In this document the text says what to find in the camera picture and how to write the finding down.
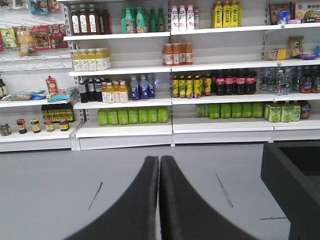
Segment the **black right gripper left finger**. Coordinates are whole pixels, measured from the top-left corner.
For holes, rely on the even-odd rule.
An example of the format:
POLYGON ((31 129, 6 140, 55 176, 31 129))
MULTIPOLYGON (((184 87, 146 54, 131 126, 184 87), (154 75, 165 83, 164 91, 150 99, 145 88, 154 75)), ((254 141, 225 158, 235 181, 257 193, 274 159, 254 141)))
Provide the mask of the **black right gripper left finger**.
POLYGON ((158 202, 159 158, 147 156, 120 198, 68 240, 154 240, 158 202))

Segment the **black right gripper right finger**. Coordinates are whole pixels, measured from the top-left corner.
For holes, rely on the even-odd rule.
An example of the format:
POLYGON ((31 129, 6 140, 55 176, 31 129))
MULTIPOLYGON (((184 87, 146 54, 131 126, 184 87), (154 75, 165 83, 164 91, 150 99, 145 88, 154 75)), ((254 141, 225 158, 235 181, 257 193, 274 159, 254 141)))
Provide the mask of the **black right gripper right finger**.
POLYGON ((173 156, 160 160, 159 215, 164 240, 253 240, 212 208, 187 180, 173 156))

